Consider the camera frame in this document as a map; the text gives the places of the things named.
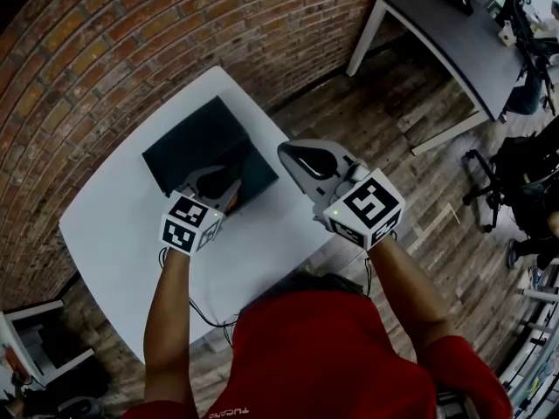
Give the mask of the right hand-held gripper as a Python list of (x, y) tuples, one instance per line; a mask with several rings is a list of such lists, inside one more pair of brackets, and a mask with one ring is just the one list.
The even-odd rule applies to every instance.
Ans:
[(314, 203), (314, 220), (365, 251), (402, 220), (405, 200), (386, 175), (334, 141), (285, 141), (279, 161)]

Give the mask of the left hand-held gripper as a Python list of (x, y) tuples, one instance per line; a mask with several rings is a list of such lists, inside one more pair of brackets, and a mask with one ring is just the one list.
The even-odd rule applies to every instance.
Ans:
[(159, 240), (191, 256), (215, 239), (221, 223), (237, 201), (240, 171), (224, 165), (190, 173), (174, 190), (162, 215)]

